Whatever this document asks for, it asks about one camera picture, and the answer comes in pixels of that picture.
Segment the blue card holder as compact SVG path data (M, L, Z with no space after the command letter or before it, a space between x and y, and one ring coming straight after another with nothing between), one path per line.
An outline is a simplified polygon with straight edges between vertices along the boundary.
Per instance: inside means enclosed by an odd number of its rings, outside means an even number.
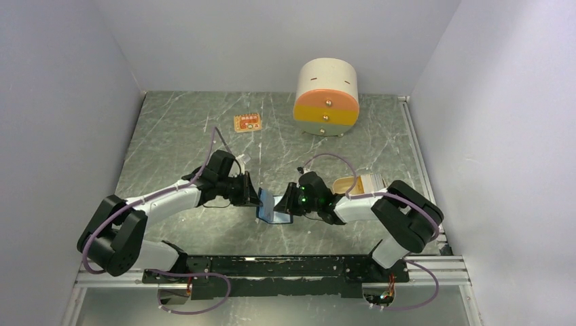
M258 196L262 205L257 207L256 217L268 224L292 224L293 217L287 213L280 213L274 210L276 204L281 201L282 196L274 195L271 191L259 188Z

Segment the stack of credit cards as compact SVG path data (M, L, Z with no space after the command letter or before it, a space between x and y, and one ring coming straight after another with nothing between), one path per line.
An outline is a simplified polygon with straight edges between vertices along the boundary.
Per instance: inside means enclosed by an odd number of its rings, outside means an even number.
M359 193L369 194L386 189L386 183L380 173L364 174L359 177Z

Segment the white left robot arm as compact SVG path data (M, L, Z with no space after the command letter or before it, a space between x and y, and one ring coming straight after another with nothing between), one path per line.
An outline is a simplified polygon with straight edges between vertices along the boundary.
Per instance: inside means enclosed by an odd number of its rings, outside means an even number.
M107 196L77 241L85 269L110 276L133 268L159 270L170 282L183 280L190 271L187 253L168 241L145 240L147 226L218 197L232 206L262 205L249 172L239 158L223 150L168 187L127 199Z

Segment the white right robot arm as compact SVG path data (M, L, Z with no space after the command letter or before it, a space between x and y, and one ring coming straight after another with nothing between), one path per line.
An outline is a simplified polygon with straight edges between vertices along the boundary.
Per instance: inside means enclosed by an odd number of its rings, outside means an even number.
M337 194L313 171L288 184L282 196L262 198L265 218L316 213L329 225L354 221L379 221L387 235L372 249L366 264L368 276L382 281L393 265L410 253L421 253L439 236L444 214L407 183L395 180L388 187L367 194Z

